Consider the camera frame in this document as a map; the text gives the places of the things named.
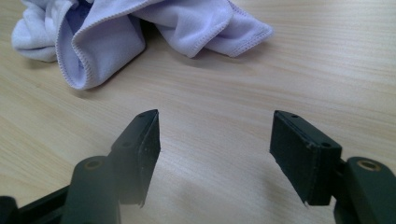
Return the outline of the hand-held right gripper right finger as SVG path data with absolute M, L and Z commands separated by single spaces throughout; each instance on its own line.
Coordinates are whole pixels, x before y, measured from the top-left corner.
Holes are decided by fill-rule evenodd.
M 276 110 L 270 153 L 303 203 L 328 205 L 342 147 L 300 116 Z

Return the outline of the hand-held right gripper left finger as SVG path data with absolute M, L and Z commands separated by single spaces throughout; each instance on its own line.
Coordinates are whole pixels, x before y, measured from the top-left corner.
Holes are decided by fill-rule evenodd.
M 159 111 L 138 114 L 111 147 L 116 190 L 122 204 L 143 206 L 161 151 Z

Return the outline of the white towel with blue print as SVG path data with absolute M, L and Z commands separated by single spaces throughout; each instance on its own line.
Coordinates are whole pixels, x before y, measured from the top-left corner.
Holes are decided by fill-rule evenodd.
M 271 26 L 231 0 L 22 0 L 11 36 L 22 56 L 56 62 L 68 85 L 106 82 L 146 46 L 142 21 L 154 24 L 175 51 L 210 49 L 237 57 L 268 38 Z

